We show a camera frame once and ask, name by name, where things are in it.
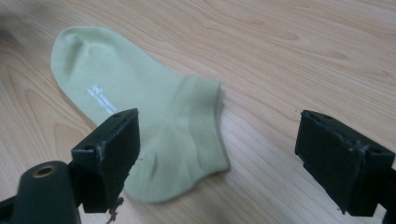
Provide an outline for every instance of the wooden surface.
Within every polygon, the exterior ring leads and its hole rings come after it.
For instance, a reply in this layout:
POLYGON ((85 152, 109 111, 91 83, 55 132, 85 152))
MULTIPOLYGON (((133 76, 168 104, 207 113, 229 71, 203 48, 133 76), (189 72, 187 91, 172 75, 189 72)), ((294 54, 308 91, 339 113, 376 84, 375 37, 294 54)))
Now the wooden surface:
MULTIPOLYGON (((109 27, 180 74, 218 79, 231 171, 163 204, 127 198, 116 223, 380 223, 343 216, 294 155, 300 112, 396 151, 396 3, 378 0, 0 1, 0 201, 92 126, 50 71, 73 25, 109 27)), ((107 215, 83 215, 105 223, 107 215)))

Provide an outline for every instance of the fabric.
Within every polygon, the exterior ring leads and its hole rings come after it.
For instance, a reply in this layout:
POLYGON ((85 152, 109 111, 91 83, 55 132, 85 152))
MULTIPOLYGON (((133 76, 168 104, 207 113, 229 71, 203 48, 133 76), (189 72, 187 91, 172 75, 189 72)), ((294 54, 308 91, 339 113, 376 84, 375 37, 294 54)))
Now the fabric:
POLYGON ((138 108, 141 154, 125 182, 133 198, 164 202, 229 169, 219 132, 219 82, 183 77, 103 27, 62 31, 51 69, 63 92, 96 125, 138 108))

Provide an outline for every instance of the light wood tabletop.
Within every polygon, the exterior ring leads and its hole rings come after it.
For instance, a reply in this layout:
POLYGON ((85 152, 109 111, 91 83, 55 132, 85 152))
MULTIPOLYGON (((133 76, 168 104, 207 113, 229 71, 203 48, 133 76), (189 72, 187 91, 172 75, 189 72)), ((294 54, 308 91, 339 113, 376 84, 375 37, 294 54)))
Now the light wood tabletop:
MULTIPOLYGON (((167 203, 122 193, 115 223, 381 223, 380 206, 374 217, 343 215, 294 146, 309 109, 396 151, 396 2, 0 1, 0 201, 32 166, 70 162, 94 128, 50 70, 56 36, 75 25, 108 27, 225 90, 231 170, 167 203)), ((108 219, 81 215, 84 224, 108 219)))

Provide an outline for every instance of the green sock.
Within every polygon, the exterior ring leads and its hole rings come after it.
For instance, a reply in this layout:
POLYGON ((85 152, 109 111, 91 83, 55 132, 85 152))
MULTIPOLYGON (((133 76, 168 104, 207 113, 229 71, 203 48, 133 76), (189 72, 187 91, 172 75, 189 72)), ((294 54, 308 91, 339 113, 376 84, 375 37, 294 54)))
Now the green sock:
POLYGON ((61 32, 51 69, 64 93, 96 125, 138 108, 141 155, 125 182, 133 198, 164 202, 229 169, 219 133, 217 81, 183 77, 102 27, 61 32))

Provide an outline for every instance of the table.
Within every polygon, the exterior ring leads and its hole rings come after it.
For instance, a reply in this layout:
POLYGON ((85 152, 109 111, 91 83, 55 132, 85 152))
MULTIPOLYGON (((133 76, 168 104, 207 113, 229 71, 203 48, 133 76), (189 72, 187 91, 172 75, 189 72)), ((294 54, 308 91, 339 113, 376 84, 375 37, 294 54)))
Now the table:
MULTIPOLYGON (((231 170, 168 203, 126 197, 116 223, 380 223, 342 215, 294 155, 300 113, 328 114, 396 151, 396 3, 355 0, 0 3, 0 201, 94 126, 50 70, 56 36, 111 28, 182 75, 220 80, 231 170)), ((83 223, 108 215, 82 214, 83 223)))

